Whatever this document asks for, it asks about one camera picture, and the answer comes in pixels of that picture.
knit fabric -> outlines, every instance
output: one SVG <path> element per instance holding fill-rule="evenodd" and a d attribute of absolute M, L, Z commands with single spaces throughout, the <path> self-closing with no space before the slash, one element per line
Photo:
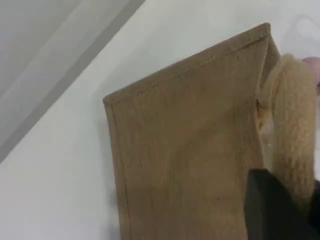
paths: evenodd
<path fill-rule="evenodd" d="M 305 63 L 285 55 L 271 71 L 258 102 L 262 125 L 271 116 L 273 120 L 271 171 L 307 214 L 315 189 L 314 76 Z"/>

gray wall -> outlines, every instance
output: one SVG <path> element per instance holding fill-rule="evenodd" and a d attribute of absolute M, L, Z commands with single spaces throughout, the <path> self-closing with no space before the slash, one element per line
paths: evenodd
<path fill-rule="evenodd" d="M 143 1 L 0 2 L 0 162 Z"/>
<path fill-rule="evenodd" d="M 81 0 L 0 1 L 0 97 Z"/>

black object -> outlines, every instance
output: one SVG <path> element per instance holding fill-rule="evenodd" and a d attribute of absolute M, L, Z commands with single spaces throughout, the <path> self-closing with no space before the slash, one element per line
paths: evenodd
<path fill-rule="evenodd" d="M 315 191 L 309 213 L 310 225 L 320 234 L 320 182 L 315 181 Z"/>
<path fill-rule="evenodd" d="M 320 198 L 314 199 L 320 204 Z M 252 169 L 248 173 L 244 217 L 248 240 L 320 240 L 287 189 L 266 169 Z M 313 219 L 312 225 L 317 225 L 316 217 Z"/>

white background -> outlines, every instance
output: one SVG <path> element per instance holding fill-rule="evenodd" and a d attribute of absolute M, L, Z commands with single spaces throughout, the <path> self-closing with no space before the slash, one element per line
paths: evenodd
<path fill-rule="evenodd" d="M 0 164 L 0 239 L 119 239 L 102 98 L 263 22 L 294 52 L 295 22 L 320 24 L 319 9 L 318 0 L 147 0 Z"/>
<path fill-rule="evenodd" d="M 0 1 L 0 161 L 140 3 Z"/>

brown fabric bag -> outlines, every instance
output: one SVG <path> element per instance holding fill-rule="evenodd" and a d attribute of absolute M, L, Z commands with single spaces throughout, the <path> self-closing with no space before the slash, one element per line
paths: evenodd
<path fill-rule="evenodd" d="M 247 173 L 264 168 L 276 95 L 262 89 L 279 61 L 266 23 L 104 98 L 122 240 L 247 239 Z"/>

